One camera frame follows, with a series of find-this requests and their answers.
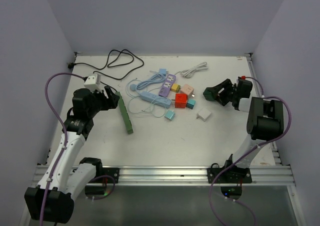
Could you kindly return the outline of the dark green cube socket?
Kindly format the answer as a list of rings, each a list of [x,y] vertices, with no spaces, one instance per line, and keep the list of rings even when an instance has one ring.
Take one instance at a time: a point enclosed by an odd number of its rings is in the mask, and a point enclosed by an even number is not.
[[[220,100],[218,91],[219,89],[216,87],[207,87],[203,92],[203,96],[207,101],[218,102]]]

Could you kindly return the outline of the green power strip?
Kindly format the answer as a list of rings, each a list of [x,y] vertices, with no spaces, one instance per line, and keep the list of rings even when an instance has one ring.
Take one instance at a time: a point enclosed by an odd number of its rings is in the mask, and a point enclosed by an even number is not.
[[[123,97],[119,91],[117,91],[115,94],[119,97],[118,107],[119,107],[119,110],[120,110],[120,113],[121,113],[121,116],[122,116],[122,119],[123,119],[123,122],[125,125],[126,132],[128,134],[132,134],[134,132],[134,130],[133,130],[133,126],[132,126],[129,114],[127,112],[127,108],[125,106],[125,102],[123,100]]]

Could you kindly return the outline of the white Honor charger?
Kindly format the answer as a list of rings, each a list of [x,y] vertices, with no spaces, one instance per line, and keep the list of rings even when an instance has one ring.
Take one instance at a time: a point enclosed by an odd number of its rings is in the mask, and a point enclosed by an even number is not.
[[[211,116],[211,112],[206,109],[206,108],[202,108],[197,114],[196,114],[196,118],[197,119],[201,119],[203,122],[207,121],[207,119]]]

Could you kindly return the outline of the teal plug adapter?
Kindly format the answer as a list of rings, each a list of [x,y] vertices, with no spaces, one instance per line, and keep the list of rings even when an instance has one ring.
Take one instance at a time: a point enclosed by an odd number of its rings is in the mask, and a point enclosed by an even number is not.
[[[195,107],[196,101],[194,99],[188,99],[186,107],[188,109],[193,109]]]

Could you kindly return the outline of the pink cube socket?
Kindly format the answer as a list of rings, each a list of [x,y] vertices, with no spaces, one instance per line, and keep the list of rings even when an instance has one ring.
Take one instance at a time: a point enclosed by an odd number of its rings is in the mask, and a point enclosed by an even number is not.
[[[188,84],[185,84],[181,87],[180,92],[186,94],[188,98],[195,97],[194,88]]]

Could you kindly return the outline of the red cube socket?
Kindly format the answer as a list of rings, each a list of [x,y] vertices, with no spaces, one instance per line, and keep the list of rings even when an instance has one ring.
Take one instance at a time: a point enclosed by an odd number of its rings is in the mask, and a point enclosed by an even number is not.
[[[175,108],[186,108],[188,96],[183,93],[176,93],[174,101]]]

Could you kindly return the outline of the yellow plug adapter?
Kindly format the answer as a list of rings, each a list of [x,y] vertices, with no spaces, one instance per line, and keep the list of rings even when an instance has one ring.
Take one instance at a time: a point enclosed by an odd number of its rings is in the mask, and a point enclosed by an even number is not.
[[[178,92],[180,91],[180,88],[181,88],[180,85],[174,83],[174,84],[171,86],[171,89],[170,89],[170,90],[171,90],[172,92],[178,93]]]

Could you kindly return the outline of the light blue power strip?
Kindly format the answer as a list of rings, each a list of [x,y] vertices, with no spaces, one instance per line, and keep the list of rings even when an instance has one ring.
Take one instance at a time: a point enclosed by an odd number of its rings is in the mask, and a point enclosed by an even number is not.
[[[172,101],[166,97],[161,97],[153,93],[143,91],[140,93],[140,98],[151,104],[162,106],[166,109],[170,108]]]

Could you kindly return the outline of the teal single port charger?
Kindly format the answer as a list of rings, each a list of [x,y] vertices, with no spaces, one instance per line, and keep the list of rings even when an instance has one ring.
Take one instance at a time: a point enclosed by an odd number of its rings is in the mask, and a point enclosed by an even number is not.
[[[169,121],[172,121],[176,116],[176,113],[173,111],[173,110],[168,110],[165,115],[164,115],[164,118],[169,120]]]

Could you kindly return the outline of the blue plug charger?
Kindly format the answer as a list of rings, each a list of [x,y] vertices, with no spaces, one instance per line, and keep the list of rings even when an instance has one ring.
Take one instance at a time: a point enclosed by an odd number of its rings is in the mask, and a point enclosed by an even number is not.
[[[160,68],[158,72],[159,72],[159,74],[161,74],[163,76],[167,75],[167,70],[165,68]]]

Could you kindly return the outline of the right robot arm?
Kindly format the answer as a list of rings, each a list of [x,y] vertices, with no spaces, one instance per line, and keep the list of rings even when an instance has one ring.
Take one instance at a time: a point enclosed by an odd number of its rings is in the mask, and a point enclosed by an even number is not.
[[[262,97],[251,97],[252,78],[239,77],[233,84],[230,79],[207,87],[203,95],[207,101],[215,101],[222,106],[231,103],[235,110],[246,108],[247,136],[238,150],[225,161],[223,178],[227,182],[235,182],[240,176],[239,169],[247,169],[260,150],[267,144],[277,140],[285,131],[284,104],[281,100],[265,100]]]

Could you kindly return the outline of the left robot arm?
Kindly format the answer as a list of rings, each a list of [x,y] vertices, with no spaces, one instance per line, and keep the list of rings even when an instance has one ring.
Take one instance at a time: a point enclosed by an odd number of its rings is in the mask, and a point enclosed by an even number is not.
[[[109,86],[91,92],[81,88],[73,93],[72,108],[62,124],[56,154],[43,177],[27,188],[24,199],[31,219],[66,224],[72,217],[75,201],[88,183],[116,180],[104,174],[101,159],[83,158],[76,170],[73,165],[94,126],[94,116],[118,106],[120,97]]]

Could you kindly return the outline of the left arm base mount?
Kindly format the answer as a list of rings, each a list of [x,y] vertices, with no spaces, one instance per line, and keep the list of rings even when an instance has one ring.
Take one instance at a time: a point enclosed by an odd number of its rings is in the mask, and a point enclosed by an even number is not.
[[[95,166],[95,177],[90,180],[90,183],[103,183],[106,184],[108,182],[113,182],[112,179],[106,178],[99,178],[100,176],[110,176],[114,179],[115,183],[117,184],[119,181],[119,175],[120,175],[120,169],[115,167],[103,167],[103,163],[101,159],[98,158],[91,158],[91,157],[85,157],[80,161],[80,164],[87,163]]]

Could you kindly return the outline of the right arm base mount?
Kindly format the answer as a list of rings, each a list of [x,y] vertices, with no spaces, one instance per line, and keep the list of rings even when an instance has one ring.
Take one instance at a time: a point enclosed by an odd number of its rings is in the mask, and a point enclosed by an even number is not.
[[[227,160],[223,167],[219,167],[218,163],[213,163],[206,169],[208,183],[211,184],[215,177],[222,172],[231,163]],[[217,184],[237,184],[237,183],[252,183],[251,172],[249,168],[239,168],[233,166],[229,170],[223,172],[215,181]]]

